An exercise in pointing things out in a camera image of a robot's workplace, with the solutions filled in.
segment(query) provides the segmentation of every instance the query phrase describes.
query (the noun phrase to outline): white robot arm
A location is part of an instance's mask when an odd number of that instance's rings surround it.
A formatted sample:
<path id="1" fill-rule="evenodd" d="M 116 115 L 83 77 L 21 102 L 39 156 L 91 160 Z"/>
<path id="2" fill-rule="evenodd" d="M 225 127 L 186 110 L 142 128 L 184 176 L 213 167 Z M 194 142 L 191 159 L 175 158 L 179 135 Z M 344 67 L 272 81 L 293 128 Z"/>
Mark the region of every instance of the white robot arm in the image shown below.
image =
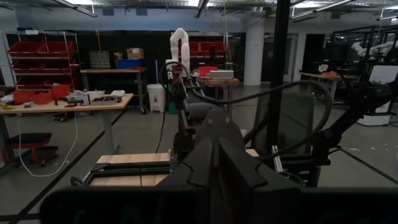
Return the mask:
<path id="1" fill-rule="evenodd" d="M 172 53 L 172 59 L 166 60 L 167 62 L 178 62 L 178 41 L 181 39 L 181 63 L 190 71 L 190 49 L 189 49 L 189 37 L 187 32 L 183 28 L 178 28 L 173 35 L 170 37 L 170 50 Z M 171 70 L 173 65 L 168 66 L 168 70 Z M 183 70 L 183 77 L 187 77 L 189 74 L 185 74 Z"/>

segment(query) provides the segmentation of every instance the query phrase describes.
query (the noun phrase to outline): white pillar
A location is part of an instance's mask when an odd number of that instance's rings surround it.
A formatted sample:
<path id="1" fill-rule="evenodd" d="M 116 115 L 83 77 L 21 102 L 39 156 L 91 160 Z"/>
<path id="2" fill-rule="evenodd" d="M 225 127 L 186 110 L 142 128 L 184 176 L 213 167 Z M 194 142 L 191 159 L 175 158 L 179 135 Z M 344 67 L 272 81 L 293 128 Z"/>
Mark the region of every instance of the white pillar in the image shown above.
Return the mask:
<path id="1" fill-rule="evenodd" d="M 251 86 L 259 86 L 261 84 L 265 20 L 258 20 L 258 17 L 248 19 L 248 29 L 246 31 L 246 50 L 244 53 L 244 84 Z"/>
<path id="2" fill-rule="evenodd" d="M 301 75 L 299 74 L 299 70 L 303 69 L 303 59 L 304 59 L 306 39 L 307 39 L 307 34 L 299 33 L 297 36 L 297 48 L 296 48 L 295 63 L 293 68 L 293 81 L 301 80 Z"/>

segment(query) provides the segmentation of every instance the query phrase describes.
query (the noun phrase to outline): white cable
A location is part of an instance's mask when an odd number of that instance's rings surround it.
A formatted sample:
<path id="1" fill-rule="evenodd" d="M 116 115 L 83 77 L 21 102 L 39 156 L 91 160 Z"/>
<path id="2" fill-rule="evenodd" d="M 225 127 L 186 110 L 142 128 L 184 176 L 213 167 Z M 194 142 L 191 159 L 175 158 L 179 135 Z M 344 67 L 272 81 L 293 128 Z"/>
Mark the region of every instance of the white cable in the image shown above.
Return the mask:
<path id="1" fill-rule="evenodd" d="M 78 128 L 77 128 L 77 112 L 75 112 L 75 129 L 76 129 L 76 136 L 75 136 L 75 140 L 73 141 L 73 144 L 71 146 L 71 148 L 69 149 L 68 154 L 65 156 L 65 159 L 63 160 L 61 166 L 52 174 L 47 174 L 47 175 L 35 175 L 33 174 L 28 168 L 27 166 L 24 164 L 24 160 L 22 159 L 21 156 L 21 139 L 22 139 L 22 133 L 21 133 L 21 119 L 18 118 L 18 132 L 19 132 L 19 150 L 18 150 L 18 154 L 19 154 L 19 160 L 21 161 L 21 164 L 24 166 L 24 168 L 26 169 L 26 171 L 32 176 L 32 177 L 51 177 L 55 174 L 57 174 L 63 167 L 63 165 L 65 165 L 69 154 L 72 152 L 72 149 L 75 147 L 76 141 L 77 141 L 77 137 L 78 137 Z"/>

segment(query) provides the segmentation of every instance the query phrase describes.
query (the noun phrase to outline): cardboard box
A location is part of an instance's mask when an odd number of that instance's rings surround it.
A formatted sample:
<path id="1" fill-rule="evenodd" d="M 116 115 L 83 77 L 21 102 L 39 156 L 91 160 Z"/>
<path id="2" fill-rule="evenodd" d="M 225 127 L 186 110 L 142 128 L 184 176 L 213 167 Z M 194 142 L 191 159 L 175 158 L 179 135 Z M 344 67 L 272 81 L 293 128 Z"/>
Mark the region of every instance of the cardboard box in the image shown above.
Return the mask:
<path id="1" fill-rule="evenodd" d="M 130 48 L 127 49 L 128 59 L 144 59 L 144 49 Z"/>

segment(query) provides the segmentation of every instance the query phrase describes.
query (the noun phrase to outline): red storage bin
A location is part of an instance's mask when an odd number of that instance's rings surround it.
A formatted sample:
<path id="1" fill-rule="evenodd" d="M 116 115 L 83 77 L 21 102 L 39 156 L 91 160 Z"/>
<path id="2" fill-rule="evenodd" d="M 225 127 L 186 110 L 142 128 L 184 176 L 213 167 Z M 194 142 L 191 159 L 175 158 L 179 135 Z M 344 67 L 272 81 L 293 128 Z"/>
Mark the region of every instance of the red storage bin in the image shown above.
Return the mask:
<path id="1" fill-rule="evenodd" d="M 43 68 L 44 63 L 30 61 L 18 61 L 12 66 L 12 70 L 15 72 L 15 74 L 41 73 Z"/>
<path id="2" fill-rule="evenodd" d="M 216 55 L 224 55 L 225 46 L 223 42 L 200 42 L 200 52 L 203 55 L 209 55 L 212 46 L 216 49 Z"/>
<path id="3" fill-rule="evenodd" d="M 42 72 L 43 73 L 64 73 L 64 74 L 69 74 L 72 70 L 72 73 L 75 73 L 78 69 L 78 65 L 73 65 L 69 67 L 69 62 L 63 61 L 55 61 L 55 62 L 46 62 Z"/>
<path id="4" fill-rule="evenodd" d="M 75 54 L 75 47 L 73 42 L 69 41 L 65 45 L 65 42 L 60 41 L 48 41 L 38 49 L 37 53 L 41 57 L 69 57 L 73 58 Z"/>
<path id="5" fill-rule="evenodd" d="M 7 53 L 11 57 L 37 57 L 37 50 L 43 45 L 43 42 L 20 41 L 16 42 Z"/>
<path id="6" fill-rule="evenodd" d="M 47 78 L 44 77 L 31 77 L 31 76 L 24 76 L 20 77 L 17 81 L 17 88 L 21 90 L 26 90 L 26 89 L 44 89 L 46 88 L 46 84 L 49 82 Z"/>
<path id="7" fill-rule="evenodd" d="M 181 56 L 181 42 L 178 43 L 178 55 Z M 190 42 L 189 43 L 189 52 L 190 56 L 200 55 L 199 51 L 199 42 Z"/>
<path id="8" fill-rule="evenodd" d="M 71 92 L 70 85 L 53 85 L 51 86 L 52 94 L 55 100 L 64 98 Z"/>
<path id="9" fill-rule="evenodd" d="M 202 66 L 202 67 L 198 67 L 198 69 L 199 69 L 199 77 L 207 77 L 210 74 L 210 71 L 217 71 L 218 67 Z"/>
<path id="10" fill-rule="evenodd" d="M 39 93 L 33 96 L 33 100 L 37 105 L 46 105 L 54 100 L 52 93 Z"/>
<path id="11" fill-rule="evenodd" d="M 33 96 L 35 95 L 35 91 L 18 91 L 16 90 L 12 93 L 14 97 L 14 103 L 17 105 L 27 103 L 33 100 Z"/>

